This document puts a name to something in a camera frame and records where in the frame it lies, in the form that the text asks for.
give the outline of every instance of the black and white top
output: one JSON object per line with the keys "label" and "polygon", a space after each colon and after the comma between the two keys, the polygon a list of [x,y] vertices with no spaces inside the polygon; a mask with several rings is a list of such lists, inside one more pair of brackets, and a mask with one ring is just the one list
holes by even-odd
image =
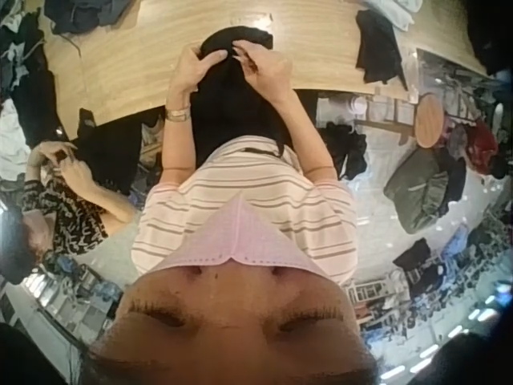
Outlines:
{"label": "black and white top", "polygon": [[103,209],[77,196],[58,178],[51,179],[46,187],[39,180],[25,183],[22,211],[35,209],[43,215],[56,214],[55,253],[85,254],[107,238],[100,219]]}

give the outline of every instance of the striped shirt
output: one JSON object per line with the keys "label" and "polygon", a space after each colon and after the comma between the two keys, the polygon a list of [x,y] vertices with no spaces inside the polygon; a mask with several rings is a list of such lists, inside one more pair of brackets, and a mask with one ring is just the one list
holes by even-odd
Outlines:
{"label": "striped shirt", "polygon": [[356,214],[341,182],[313,184],[301,174],[296,154],[281,158],[273,140],[242,136],[214,151],[182,185],[158,184],[148,195],[132,260],[142,274],[168,257],[236,194],[275,225],[335,282],[357,265]]}

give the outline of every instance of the wooden table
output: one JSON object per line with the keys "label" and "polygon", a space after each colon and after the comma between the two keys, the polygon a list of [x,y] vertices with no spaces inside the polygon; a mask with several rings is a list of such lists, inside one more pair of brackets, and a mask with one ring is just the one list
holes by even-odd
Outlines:
{"label": "wooden table", "polygon": [[[27,0],[29,9],[42,0]],[[355,68],[360,47],[354,0],[135,0],[115,26],[73,36],[74,47],[46,32],[46,55],[55,73],[58,112],[68,136],[76,137],[81,107],[97,124],[164,104],[173,63],[187,43],[201,43],[233,25],[273,33],[275,48],[294,62],[295,88],[380,94],[417,103],[417,47],[484,73],[466,37],[459,0],[424,2],[410,32],[398,32],[410,92],[392,79],[364,84]]]}
{"label": "wooden table", "polygon": [[442,136],[445,112],[438,97],[425,94],[418,102],[415,113],[414,133],[420,147],[431,148]]}

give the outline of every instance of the person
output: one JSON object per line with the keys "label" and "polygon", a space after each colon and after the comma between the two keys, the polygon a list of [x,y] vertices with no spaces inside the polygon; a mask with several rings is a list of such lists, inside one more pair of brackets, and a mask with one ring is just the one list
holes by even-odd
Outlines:
{"label": "person", "polygon": [[[13,284],[27,277],[49,251],[85,254],[137,212],[126,197],[95,183],[74,150],[65,142],[36,146],[27,161],[21,209],[11,207],[0,215],[0,274]],[[48,172],[43,185],[46,160],[59,167],[61,176]]]}
{"label": "person", "polygon": [[461,156],[467,166],[481,175],[492,175],[495,179],[503,179],[508,172],[507,160],[499,154],[499,145],[484,122],[481,113],[467,97],[461,86],[457,86],[458,94],[475,119],[475,127],[468,124],[457,124],[454,135],[462,146]]}
{"label": "person", "polygon": [[[357,262],[353,198],[291,87],[291,62],[249,41],[233,51],[199,59],[186,47],[175,67],[164,170],[132,251],[142,275],[84,352],[82,385],[377,380],[339,286]],[[242,136],[196,169],[190,96],[225,60],[276,108],[295,152]]]}

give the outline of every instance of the hand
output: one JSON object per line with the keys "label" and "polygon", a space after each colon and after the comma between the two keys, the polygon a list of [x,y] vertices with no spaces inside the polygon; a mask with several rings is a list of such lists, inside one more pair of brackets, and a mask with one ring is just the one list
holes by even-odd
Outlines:
{"label": "hand", "polygon": [[170,92],[190,94],[197,91],[198,83],[208,70],[228,57],[226,50],[214,51],[201,60],[199,54],[199,47],[189,46],[182,50],[169,83]]}
{"label": "hand", "polygon": [[292,62],[283,54],[245,40],[233,42],[233,49],[246,81],[264,99],[278,103],[290,95]]}
{"label": "hand", "polygon": [[96,187],[91,170],[85,162],[68,157],[61,161],[60,168],[66,184],[79,197],[85,199]]}
{"label": "hand", "polygon": [[30,154],[28,165],[38,167],[45,158],[49,159],[54,166],[58,166],[58,152],[64,152],[68,157],[73,157],[73,150],[77,148],[69,142],[42,142]]}

